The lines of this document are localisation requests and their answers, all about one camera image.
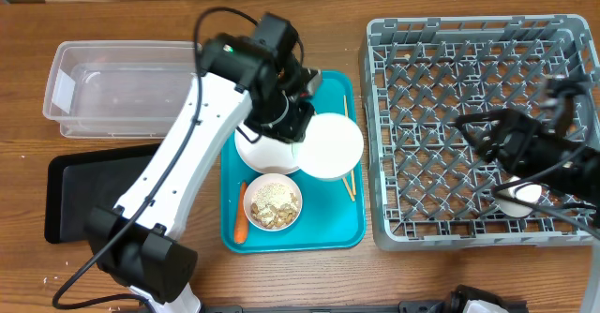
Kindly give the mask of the pale green cup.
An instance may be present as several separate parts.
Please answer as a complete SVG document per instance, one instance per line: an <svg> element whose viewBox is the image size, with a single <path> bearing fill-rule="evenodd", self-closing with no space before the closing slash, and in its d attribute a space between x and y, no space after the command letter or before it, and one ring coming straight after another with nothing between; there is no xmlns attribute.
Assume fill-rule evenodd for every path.
<svg viewBox="0 0 600 313"><path fill-rule="evenodd" d="M509 199L515 198L527 203L538 203L542 196L542 187L537 184L526 183L498 190L494 196L495 203L502 213L510 217L525 217L533 211L532 208L506 201L501 196Z"/></svg>

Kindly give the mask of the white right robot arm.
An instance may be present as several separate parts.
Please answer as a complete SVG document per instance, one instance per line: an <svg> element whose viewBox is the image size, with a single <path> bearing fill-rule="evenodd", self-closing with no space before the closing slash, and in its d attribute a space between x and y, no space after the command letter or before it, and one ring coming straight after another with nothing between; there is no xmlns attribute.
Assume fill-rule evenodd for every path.
<svg viewBox="0 0 600 313"><path fill-rule="evenodd" d="M599 152L586 143L571 142L545 131L543 124L512 109L461 115L455 128L475 153L486 162L497 161L518 179L492 188L496 199L507 201L559 219L572 227L599 238L599 215L592 225L566 216L565 210L599 209ZM544 185L559 194L572 195L577 204L542 206L536 201L521 201L505 196L512 188L519 192L525 185Z"/></svg>

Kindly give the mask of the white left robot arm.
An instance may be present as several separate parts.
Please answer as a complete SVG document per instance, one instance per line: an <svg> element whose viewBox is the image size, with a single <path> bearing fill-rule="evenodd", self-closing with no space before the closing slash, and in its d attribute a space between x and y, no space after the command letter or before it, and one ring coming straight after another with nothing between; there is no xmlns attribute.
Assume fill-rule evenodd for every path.
<svg viewBox="0 0 600 313"><path fill-rule="evenodd" d="M189 285L198 255L182 246L191 206L223 145L240 126L258 138L304 139L321 74L306 68L292 23L267 13L248 37L221 33L193 45L197 80L167 136L112 208L83 231L89 265L125 287L145 312L199 312Z"/></svg>

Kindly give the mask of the large white plate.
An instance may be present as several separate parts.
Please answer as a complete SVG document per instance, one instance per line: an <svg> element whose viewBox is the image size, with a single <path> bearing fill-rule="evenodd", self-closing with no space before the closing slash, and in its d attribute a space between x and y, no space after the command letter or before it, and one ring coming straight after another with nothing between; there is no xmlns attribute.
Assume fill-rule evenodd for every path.
<svg viewBox="0 0 600 313"><path fill-rule="evenodd" d="M258 134L244 124L239 125L234 132L234 145L238 155L252 170L259 173L290 174L299 170L293 156L293 147L284 142L279 142L268 137L261 137L256 142L249 142L244 135L252 141Z"/></svg>

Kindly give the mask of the white bowl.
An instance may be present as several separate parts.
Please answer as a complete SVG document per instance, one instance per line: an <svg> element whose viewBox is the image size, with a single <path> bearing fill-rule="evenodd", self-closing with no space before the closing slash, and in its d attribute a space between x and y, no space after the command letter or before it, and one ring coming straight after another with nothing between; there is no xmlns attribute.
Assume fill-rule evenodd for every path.
<svg viewBox="0 0 600 313"><path fill-rule="evenodd" d="M360 127L343 114L314 115L305 138L292 146L298 168L314 178L338 180L359 163L364 150Z"/></svg>

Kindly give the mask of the wooden chopstick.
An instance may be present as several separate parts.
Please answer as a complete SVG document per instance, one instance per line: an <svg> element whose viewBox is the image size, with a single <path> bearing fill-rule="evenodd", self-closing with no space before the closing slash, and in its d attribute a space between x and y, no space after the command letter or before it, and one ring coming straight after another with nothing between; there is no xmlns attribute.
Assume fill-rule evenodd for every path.
<svg viewBox="0 0 600 313"><path fill-rule="evenodd" d="M349 117L348 99L346 97L343 97L343 105L344 105L344 114L346 117Z"/></svg>
<svg viewBox="0 0 600 313"><path fill-rule="evenodd" d="M355 186L355 176L354 171L350 171L349 176L344 176L341 178L342 184L344 185L350 199L352 202L356 200L356 186Z"/></svg>

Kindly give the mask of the pink bowl with food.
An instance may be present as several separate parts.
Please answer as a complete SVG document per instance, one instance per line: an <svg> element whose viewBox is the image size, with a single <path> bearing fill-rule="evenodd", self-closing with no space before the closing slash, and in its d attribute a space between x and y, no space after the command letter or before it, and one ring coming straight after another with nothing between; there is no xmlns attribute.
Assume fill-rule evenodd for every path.
<svg viewBox="0 0 600 313"><path fill-rule="evenodd" d="M246 189L243 210L249 223L262 231L283 231L300 217L303 198L299 186L287 175L268 173Z"/></svg>

